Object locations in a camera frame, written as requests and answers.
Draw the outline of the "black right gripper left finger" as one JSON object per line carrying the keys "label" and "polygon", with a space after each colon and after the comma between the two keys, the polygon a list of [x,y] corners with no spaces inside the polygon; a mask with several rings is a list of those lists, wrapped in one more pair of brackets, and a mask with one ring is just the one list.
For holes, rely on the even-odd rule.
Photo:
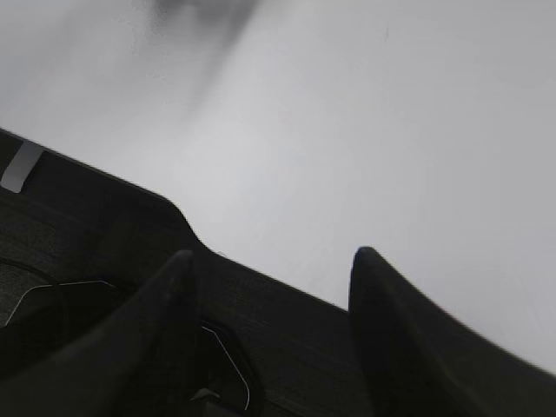
{"label": "black right gripper left finger", "polygon": [[192,414],[198,327],[189,251],[134,290],[106,279],[30,288],[1,328],[1,413]]}

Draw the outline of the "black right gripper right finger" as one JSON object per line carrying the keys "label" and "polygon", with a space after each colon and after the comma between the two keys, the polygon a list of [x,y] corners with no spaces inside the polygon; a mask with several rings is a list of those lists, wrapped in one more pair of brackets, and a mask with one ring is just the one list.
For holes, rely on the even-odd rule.
{"label": "black right gripper right finger", "polygon": [[375,416],[553,416],[553,375],[437,306],[359,248],[348,315]]}

